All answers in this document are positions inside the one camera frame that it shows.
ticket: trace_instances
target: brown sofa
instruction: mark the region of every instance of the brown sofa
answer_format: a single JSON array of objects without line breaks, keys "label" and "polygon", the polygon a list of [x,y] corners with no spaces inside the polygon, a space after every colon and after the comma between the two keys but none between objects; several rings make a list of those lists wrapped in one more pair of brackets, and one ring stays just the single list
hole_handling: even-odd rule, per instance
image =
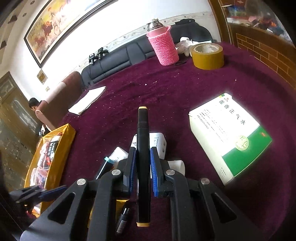
[{"label": "brown sofa", "polygon": [[68,113],[68,109],[82,94],[81,84],[82,79],[79,72],[75,71],[66,77],[45,100],[41,101],[35,112],[38,119],[51,130],[58,128],[60,121]]}]

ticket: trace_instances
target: floral wallpaper trim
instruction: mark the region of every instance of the floral wallpaper trim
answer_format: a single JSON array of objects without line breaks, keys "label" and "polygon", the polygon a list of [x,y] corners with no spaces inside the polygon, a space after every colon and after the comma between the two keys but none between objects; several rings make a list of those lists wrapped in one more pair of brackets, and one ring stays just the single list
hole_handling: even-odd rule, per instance
[{"label": "floral wallpaper trim", "polygon": [[[160,20],[160,22],[164,26],[170,26],[170,25],[175,24],[175,22],[178,22],[182,19],[193,18],[195,20],[198,20],[200,18],[208,18],[208,17],[213,17],[213,13],[212,12],[196,12],[196,13],[182,14],[182,15],[162,19],[162,20]],[[113,40],[109,44],[105,45],[104,49],[107,49],[109,52],[111,52],[111,51],[115,50],[116,48],[118,48],[118,47],[120,47],[120,46],[122,46],[122,45],[136,39],[136,38],[139,38],[140,36],[145,35],[146,33],[147,33],[147,25],[141,26],[140,28],[137,28],[136,30],[129,32],[129,33]],[[89,59],[87,58],[84,61],[82,61],[78,66],[76,66],[70,73],[72,73],[73,71],[78,71],[79,73],[81,73],[82,70],[88,65],[89,65]]]}]

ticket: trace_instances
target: white and green box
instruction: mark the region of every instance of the white and green box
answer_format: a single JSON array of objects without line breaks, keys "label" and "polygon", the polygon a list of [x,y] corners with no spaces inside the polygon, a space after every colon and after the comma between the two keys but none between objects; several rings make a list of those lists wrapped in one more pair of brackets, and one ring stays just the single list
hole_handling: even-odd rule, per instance
[{"label": "white and green box", "polygon": [[194,136],[224,185],[246,169],[272,141],[227,93],[190,111],[189,120]]}]

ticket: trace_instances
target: silver bottle lid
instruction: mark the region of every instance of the silver bottle lid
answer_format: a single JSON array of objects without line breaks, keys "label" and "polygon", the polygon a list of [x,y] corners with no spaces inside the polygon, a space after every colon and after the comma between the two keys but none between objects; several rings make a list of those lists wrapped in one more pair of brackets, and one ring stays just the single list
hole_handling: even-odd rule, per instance
[{"label": "silver bottle lid", "polygon": [[149,24],[147,24],[147,31],[151,31],[161,27],[163,27],[163,24],[158,21],[158,18],[154,18]]}]

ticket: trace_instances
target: pink thermos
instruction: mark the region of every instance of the pink thermos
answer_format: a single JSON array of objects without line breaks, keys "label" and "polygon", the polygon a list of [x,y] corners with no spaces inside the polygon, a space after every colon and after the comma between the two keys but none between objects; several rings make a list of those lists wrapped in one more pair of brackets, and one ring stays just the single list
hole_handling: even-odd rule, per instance
[{"label": "pink thermos", "polygon": [[172,36],[170,26],[165,27],[158,19],[152,19],[148,24],[147,37],[151,43],[160,64],[166,66],[176,63],[179,60]]}]

